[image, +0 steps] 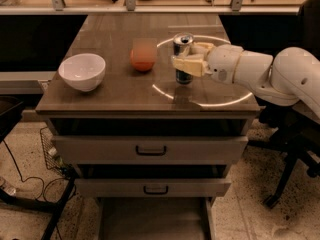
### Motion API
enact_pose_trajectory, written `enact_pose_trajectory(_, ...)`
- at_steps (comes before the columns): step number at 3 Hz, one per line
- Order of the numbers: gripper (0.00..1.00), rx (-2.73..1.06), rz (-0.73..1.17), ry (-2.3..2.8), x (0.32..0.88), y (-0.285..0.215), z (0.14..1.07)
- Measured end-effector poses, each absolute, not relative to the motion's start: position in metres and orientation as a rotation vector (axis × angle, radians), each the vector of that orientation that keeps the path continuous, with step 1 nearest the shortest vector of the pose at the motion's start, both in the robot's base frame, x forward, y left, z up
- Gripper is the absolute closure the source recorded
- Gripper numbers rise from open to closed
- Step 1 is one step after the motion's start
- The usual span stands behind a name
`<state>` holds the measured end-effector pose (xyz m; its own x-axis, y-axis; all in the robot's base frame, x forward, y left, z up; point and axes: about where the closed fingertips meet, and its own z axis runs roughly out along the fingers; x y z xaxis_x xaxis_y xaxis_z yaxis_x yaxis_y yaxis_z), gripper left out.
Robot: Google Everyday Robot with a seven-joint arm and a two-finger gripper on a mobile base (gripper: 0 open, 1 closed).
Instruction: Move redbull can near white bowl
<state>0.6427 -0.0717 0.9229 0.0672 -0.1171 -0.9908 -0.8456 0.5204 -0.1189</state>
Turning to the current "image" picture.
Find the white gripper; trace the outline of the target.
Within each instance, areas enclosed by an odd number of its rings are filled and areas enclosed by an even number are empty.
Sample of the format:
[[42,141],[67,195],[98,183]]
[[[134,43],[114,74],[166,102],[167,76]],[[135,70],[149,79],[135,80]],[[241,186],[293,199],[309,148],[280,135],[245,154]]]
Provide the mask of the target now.
[[214,81],[232,84],[234,73],[243,51],[242,47],[231,44],[224,44],[215,48],[213,43],[194,42],[191,45],[191,53],[208,55],[207,61],[202,55],[173,56],[171,61],[177,70],[184,73],[202,77],[209,69]]

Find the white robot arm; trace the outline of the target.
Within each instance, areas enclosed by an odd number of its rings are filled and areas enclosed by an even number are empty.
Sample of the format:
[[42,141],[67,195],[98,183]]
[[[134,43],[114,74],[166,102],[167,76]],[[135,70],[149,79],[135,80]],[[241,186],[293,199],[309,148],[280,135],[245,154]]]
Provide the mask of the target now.
[[320,62],[302,48],[271,56],[231,44],[197,42],[174,55],[172,64],[192,76],[209,75],[216,82],[243,86],[278,106],[302,101],[320,117]]

